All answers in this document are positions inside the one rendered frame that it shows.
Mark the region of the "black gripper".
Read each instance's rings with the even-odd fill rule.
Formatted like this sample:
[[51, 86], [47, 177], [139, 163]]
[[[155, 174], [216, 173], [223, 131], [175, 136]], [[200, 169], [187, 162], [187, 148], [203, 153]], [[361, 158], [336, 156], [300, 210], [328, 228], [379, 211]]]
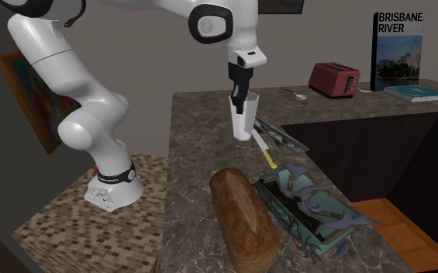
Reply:
[[243, 114], [243, 105], [247, 99], [250, 79], [253, 77], [253, 68], [244, 68], [238, 64], [228, 63], [229, 79], [233, 81], [233, 90], [230, 100], [236, 108], [237, 114]]

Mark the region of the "white tall cup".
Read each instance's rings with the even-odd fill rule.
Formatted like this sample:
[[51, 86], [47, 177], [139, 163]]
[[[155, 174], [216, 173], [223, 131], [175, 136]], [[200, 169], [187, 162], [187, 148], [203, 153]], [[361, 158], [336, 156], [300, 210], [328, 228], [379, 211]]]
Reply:
[[229, 98], [231, 119], [233, 124], [233, 136], [239, 141], [248, 141], [252, 137], [253, 123], [255, 120], [259, 95], [248, 92], [243, 103], [243, 113], [237, 114], [236, 107]]

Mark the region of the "grey long metal rack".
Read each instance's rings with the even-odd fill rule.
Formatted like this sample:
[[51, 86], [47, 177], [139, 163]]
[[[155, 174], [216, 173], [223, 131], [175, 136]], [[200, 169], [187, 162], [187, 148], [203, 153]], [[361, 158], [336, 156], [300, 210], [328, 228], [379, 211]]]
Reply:
[[292, 150], [293, 152], [298, 154], [309, 151], [309, 148], [306, 145], [288, 135], [283, 130], [278, 129], [276, 126], [269, 123], [265, 119], [260, 118], [259, 116], [255, 117], [253, 127], [259, 133], [267, 134], [271, 139], [274, 140], [277, 146], [286, 147], [289, 150]]

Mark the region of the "silver spoon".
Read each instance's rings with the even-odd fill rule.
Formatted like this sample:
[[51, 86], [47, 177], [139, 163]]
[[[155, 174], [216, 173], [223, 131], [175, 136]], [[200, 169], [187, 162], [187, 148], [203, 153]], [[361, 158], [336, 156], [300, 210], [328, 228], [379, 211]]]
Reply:
[[285, 89], [285, 91], [291, 92], [300, 101], [305, 101], [307, 99], [307, 97], [305, 95], [298, 94], [290, 89]]

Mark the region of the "red toaster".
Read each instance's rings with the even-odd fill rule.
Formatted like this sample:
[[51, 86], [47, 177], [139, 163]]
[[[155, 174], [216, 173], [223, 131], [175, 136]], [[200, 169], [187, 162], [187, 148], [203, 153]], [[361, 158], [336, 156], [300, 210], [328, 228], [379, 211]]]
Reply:
[[330, 100], [352, 99], [357, 91], [360, 71], [336, 62], [316, 63], [309, 88]]

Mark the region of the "brown bread loaf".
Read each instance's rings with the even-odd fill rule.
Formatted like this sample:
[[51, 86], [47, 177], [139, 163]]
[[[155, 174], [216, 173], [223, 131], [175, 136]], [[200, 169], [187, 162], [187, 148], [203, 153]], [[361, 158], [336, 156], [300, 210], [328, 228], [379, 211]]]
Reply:
[[217, 171], [209, 182], [212, 204], [232, 266], [237, 273], [264, 273], [276, 261], [280, 239], [246, 175]]

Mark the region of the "teal box with purple fish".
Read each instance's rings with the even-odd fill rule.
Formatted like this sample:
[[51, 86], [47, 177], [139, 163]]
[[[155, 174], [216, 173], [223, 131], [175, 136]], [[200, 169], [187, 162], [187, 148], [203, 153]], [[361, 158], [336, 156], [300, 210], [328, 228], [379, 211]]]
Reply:
[[285, 163], [254, 184], [266, 208], [293, 239], [305, 258], [314, 262], [332, 248], [331, 259], [342, 257], [356, 230], [378, 222], [356, 212], [333, 196], [332, 185], [315, 183], [302, 164]]

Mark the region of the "upright city river book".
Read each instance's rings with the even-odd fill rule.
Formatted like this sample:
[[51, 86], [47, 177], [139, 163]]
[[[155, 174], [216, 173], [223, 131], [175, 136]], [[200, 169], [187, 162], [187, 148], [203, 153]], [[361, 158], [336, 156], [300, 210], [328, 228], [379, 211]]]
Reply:
[[419, 83], [423, 23], [423, 12], [374, 14], [370, 82], [372, 91]]

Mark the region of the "teal flat book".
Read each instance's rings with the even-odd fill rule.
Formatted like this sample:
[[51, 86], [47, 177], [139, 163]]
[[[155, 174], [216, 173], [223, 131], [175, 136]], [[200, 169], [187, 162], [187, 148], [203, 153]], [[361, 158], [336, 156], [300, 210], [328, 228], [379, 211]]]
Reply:
[[407, 102], [438, 101], [438, 91], [420, 85], [391, 86], [383, 92]]

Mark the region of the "mosaic patterned robot stand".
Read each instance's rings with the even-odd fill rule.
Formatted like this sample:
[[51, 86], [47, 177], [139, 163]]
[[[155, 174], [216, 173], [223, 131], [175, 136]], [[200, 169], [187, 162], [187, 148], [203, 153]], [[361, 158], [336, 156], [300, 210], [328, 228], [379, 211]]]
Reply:
[[159, 273], [167, 159], [133, 154], [144, 193], [106, 212], [84, 200], [95, 171], [77, 181], [13, 232], [44, 273]]

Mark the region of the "yellow handled knife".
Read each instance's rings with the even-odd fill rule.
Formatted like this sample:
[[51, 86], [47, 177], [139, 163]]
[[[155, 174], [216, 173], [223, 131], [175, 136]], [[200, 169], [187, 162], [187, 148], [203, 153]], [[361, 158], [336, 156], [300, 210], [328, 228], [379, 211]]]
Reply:
[[265, 143], [265, 141], [262, 139], [260, 134], [255, 129], [252, 129], [251, 133], [252, 133], [253, 138], [257, 142], [257, 145], [261, 149], [261, 151], [262, 151], [268, 165], [270, 166], [270, 168], [276, 169], [278, 166], [273, 162], [271, 156], [267, 152], [267, 150], [269, 149], [268, 145]]

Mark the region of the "dark wall picture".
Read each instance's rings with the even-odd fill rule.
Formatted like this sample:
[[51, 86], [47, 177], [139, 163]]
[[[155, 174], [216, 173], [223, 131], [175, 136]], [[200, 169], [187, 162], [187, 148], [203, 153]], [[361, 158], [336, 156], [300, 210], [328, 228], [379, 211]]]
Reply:
[[305, 0], [258, 0], [260, 14], [302, 14]]

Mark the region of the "colourful wall picture wooden frame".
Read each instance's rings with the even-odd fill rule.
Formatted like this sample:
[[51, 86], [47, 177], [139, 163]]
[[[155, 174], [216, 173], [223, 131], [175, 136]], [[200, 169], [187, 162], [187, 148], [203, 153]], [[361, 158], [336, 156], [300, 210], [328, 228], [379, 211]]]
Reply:
[[52, 154], [61, 144], [58, 125], [81, 105], [52, 92], [18, 50], [0, 54], [0, 71], [43, 149]]

